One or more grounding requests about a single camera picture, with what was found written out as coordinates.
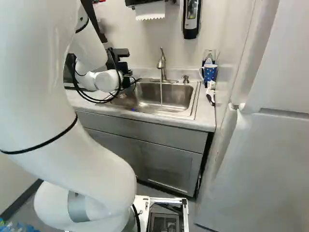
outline water stream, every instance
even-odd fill
[[[160,94],[161,94],[161,106],[163,106],[163,99],[162,99],[162,78],[160,81]]]

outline countertop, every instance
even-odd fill
[[[168,79],[180,80],[182,75],[188,75],[190,81],[201,81],[198,70],[167,70]],[[160,70],[139,69],[133,71],[133,76],[136,78],[158,78]],[[144,122],[158,123],[162,125],[175,126],[199,131],[214,132],[216,127],[215,109],[210,105],[206,98],[206,90],[203,84],[200,86],[198,95],[197,111],[195,120],[178,119],[167,116],[157,116],[141,112],[132,112],[124,109],[116,109],[104,104],[94,104],[84,100],[75,90],[66,90],[69,102],[79,111],[90,112],[95,114],[122,117],[134,119]],[[108,96],[107,93],[101,91],[87,92],[91,97],[104,99]]]

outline blue mug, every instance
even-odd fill
[[[204,67],[199,69],[204,82],[214,81],[218,71],[218,65],[216,64],[204,64]]]

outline sink basin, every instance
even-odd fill
[[[120,92],[110,105],[130,111],[194,119],[195,112],[191,116],[199,84],[200,82],[162,83],[161,105],[160,83],[141,79],[136,87],[132,85]]]

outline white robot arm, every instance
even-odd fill
[[[105,65],[108,57],[89,17],[81,6],[78,11],[76,34],[70,46],[70,52],[77,56],[75,78],[88,90],[112,92],[119,87],[116,70],[93,72]]]
[[[1,1],[7,21],[0,22],[0,151],[47,181],[35,197],[43,222],[74,232],[119,232],[132,214],[135,174],[90,138],[63,87],[69,49],[80,72],[107,59],[91,22],[87,37],[75,35],[80,7],[79,0]]]

